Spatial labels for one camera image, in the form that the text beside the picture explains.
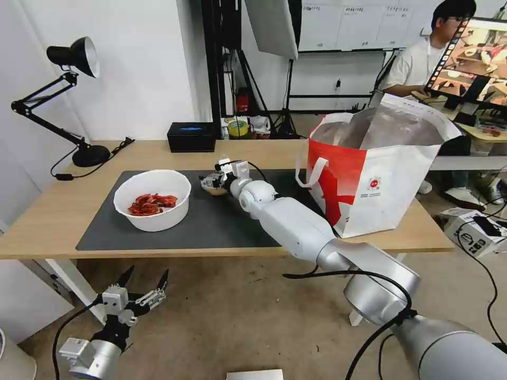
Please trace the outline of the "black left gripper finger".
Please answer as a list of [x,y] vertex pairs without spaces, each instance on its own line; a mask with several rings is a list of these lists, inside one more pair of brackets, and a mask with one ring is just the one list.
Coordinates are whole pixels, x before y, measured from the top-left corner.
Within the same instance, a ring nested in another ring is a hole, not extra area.
[[134,313],[134,316],[142,316],[148,314],[152,309],[157,307],[166,298],[166,287],[168,284],[169,270],[166,269],[161,276],[155,290],[147,294],[129,301],[127,309]]
[[109,287],[109,293],[128,294],[127,283],[134,272],[134,265],[131,265],[125,272],[123,272],[119,279]]

